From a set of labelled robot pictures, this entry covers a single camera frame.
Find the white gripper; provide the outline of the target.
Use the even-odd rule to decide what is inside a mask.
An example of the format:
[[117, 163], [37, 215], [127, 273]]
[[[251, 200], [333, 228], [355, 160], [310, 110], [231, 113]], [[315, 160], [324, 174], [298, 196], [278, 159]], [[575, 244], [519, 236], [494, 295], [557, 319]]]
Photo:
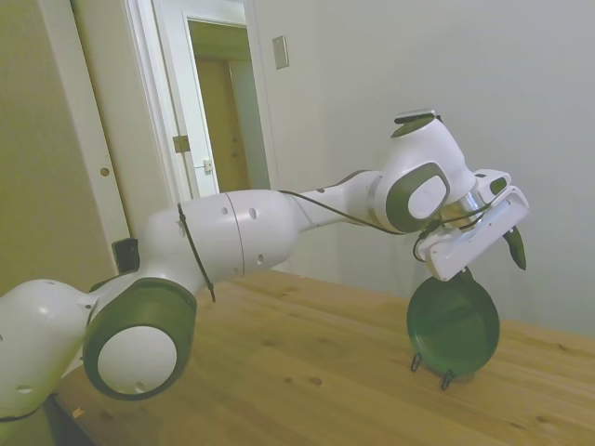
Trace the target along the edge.
[[415, 259], [427, 265], [442, 282], [458, 274], [465, 286], [475, 283], [469, 265], [500, 239], [509, 247], [512, 260], [521, 270], [527, 262], [518, 223], [529, 212], [521, 190], [507, 186], [492, 202], [468, 210], [462, 216], [432, 221], [415, 242]]

